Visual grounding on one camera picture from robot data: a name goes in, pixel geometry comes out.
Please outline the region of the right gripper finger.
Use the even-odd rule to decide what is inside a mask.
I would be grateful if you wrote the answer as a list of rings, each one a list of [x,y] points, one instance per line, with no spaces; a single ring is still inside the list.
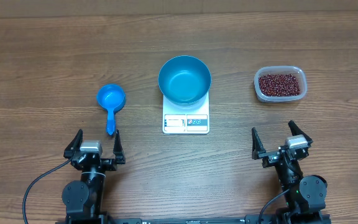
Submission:
[[[252,128],[252,158],[260,159],[260,155],[265,153],[265,148],[259,138],[255,127]]]
[[[304,133],[294,122],[294,120],[290,120],[288,122],[288,126],[290,128],[290,131],[292,133],[292,136],[297,136],[297,135],[303,135],[303,137],[306,139],[306,141],[308,142],[308,144],[312,144],[313,140],[306,134]]]

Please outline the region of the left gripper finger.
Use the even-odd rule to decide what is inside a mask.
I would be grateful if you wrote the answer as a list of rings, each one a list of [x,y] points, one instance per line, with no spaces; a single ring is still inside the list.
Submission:
[[[79,150],[82,141],[83,141],[83,130],[79,129],[74,139],[65,148],[64,153],[75,153],[76,151]]]
[[[124,151],[122,149],[119,130],[116,131],[114,147],[113,147],[113,154],[115,155],[115,160],[124,160],[125,159]]]

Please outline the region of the blue plastic measuring scoop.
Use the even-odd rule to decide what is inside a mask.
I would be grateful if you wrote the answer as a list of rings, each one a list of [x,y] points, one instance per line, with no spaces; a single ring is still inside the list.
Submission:
[[[119,85],[108,84],[98,91],[96,100],[107,111],[106,132],[113,136],[116,131],[115,114],[123,109],[126,103],[126,94]]]

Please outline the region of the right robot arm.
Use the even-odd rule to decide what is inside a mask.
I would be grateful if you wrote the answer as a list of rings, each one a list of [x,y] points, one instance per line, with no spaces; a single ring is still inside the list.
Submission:
[[[331,223],[325,198],[328,184],[319,175],[304,176],[299,161],[308,157],[313,140],[294,121],[289,121],[291,136],[276,151],[266,151],[256,128],[252,128],[252,158],[262,160],[262,167],[274,167],[282,193],[262,207],[258,215],[247,215],[247,222],[257,223]]]

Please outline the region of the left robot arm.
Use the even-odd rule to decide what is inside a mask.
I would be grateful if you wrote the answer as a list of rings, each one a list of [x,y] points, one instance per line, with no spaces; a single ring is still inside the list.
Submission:
[[[125,164],[119,131],[115,133],[114,158],[102,158],[100,141],[84,141],[79,130],[65,148],[63,156],[71,166],[81,171],[80,180],[68,183],[62,191],[66,206],[65,223],[113,223],[108,212],[101,210],[104,181],[107,171],[116,171],[119,164]]]

